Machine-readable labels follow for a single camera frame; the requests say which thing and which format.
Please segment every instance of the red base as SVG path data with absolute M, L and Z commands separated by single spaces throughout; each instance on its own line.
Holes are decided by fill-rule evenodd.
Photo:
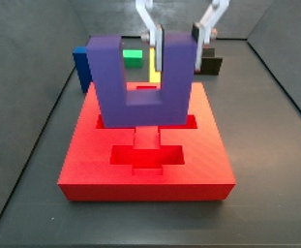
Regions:
M 237 179 L 201 83 L 185 126 L 106 129 L 99 116 L 91 85 L 59 180 L 70 201 L 227 198 Z

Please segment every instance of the yellow block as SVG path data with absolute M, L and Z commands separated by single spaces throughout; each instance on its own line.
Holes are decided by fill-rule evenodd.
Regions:
M 150 82 L 161 83 L 161 72 L 155 70 L 155 48 L 150 51 Z

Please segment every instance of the toy block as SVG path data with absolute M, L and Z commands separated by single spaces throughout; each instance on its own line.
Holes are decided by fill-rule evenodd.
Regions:
M 215 57 L 215 48 L 205 48 L 202 54 L 201 71 L 197 75 L 218 76 L 223 64 L 223 58 Z
M 223 58 L 203 57 L 201 71 L 195 72 L 195 74 L 219 76 L 222 64 Z
M 129 83 L 129 89 L 150 83 Z M 219 201 L 237 179 L 206 93 L 194 83 L 189 122 L 106 128 L 91 84 L 59 186 L 70 201 Z
M 161 83 L 162 73 L 155 70 L 155 48 L 150 50 L 150 82 Z
M 145 52 L 142 50 L 123 50 L 125 67 L 142 68 L 145 66 Z
M 195 50 L 197 42 L 191 34 L 167 34 L 161 89 L 127 90 L 122 38 L 91 38 L 87 46 L 89 63 L 109 128 L 186 124 Z
M 93 75 L 89 65 L 86 46 L 78 46 L 73 52 L 75 68 L 81 79 L 83 93 L 87 93 L 93 81 Z

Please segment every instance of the gray floor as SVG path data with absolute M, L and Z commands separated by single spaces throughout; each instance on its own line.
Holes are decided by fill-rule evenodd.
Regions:
M 301 245 L 301 115 L 247 42 L 205 81 L 238 177 L 218 202 L 69 202 L 57 185 L 85 95 L 77 74 L 0 220 L 0 246 Z
M 300 0 L 278 0 L 274 3 L 252 31 L 248 42 L 301 109 Z

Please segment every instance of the blue block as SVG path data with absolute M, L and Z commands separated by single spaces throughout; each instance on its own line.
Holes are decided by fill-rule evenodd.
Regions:
M 78 71 L 83 93 L 89 92 L 89 87 L 93 81 L 93 74 L 90 70 L 86 46 L 78 46 L 73 52 L 75 68 Z

